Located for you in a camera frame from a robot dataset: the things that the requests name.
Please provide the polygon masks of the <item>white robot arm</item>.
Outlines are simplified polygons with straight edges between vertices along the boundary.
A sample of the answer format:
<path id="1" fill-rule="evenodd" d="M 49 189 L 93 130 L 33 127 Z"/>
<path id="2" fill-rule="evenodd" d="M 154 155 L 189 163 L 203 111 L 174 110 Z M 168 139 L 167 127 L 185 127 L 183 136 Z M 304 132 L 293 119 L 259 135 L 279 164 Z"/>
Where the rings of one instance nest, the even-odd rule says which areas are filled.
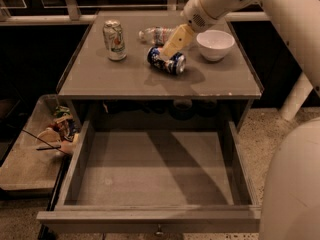
<path id="1" fill-rule="evenodd" d="M 259 4 L 278 37 L 245 38 L 246 47 L 260 61 L 286 47 L 314 90 L 320 86 L 319 0 L 189 0 L 184 22 L 165 43 L 167 57 L 187 46 L 228 13 L 252 2 Z M 259 228 L 259 240 L 320 240 L 320 120 L 292 130 L 279 145 L 269 165 Z"/>

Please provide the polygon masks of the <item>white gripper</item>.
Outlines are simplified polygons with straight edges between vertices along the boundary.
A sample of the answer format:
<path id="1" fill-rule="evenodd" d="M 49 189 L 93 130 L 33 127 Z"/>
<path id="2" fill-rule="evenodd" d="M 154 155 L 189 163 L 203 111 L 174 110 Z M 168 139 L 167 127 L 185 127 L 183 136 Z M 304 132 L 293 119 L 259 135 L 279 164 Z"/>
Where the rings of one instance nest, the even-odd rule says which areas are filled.
<path id="1" fill-rule="evenodd" d="M 188 46 L 193 39 L 194 32 L 205 32 L 217 22 L 205 12 L 200 0 L 189 0 L 183 8 L 182 15 L 187 24 L 179 25 L 161 49 L 161 55 L 166 58 L 171 58 Z"/>

